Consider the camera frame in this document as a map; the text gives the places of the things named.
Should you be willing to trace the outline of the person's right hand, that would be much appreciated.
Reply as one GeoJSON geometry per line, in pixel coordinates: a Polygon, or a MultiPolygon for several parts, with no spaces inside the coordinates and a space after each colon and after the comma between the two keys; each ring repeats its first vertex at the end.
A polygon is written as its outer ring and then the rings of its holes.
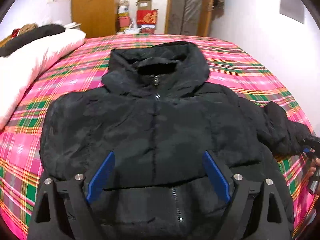
{"type": "Polygon", "coordinates": [[[315,174],[317,168],[320,166],[320,159],[319,158],[314,158],[311,161],[310,167],[307,171],[307,179],[310,180],[310,178],[315,174]]]}

